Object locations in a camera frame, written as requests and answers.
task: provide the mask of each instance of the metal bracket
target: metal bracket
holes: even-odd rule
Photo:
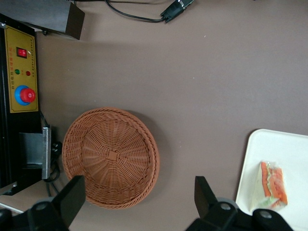
[[[5,23],[0,22],[0,28],[6,29],[8,26]]]
[[[41,168],[42,179],[50,176],[51,129],[42,133],[19,133],[25,168]]]

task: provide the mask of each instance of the emergency stop button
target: emergency stop button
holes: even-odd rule
[[[24,88],[20,91],[20,98],[25,103],[32,103],[35,100],[35,92],[31,88]]]
[[[27,106],[32,103],[35,98],[35,91],[26,85],[21,85],[15,90],[15,99],[20,105]]]

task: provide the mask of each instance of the machine control panel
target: machine control panel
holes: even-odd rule
[[[5,30],[10,113],[37,112],[35,39],[8,26]]]

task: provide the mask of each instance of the plastic wrap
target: plastic wrap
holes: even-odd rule
[[[250,210],[277,210],[288,204],[282,169],[275,163],[262,161],[259,166]]]

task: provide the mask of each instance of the round woven basket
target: round woven basket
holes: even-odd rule
[[[62,161],[69,179],[84,175],[87,200],[110,209],[143,200],[159,172],[157,145],[132,114],[104,107],[85,112],[70,126]]]

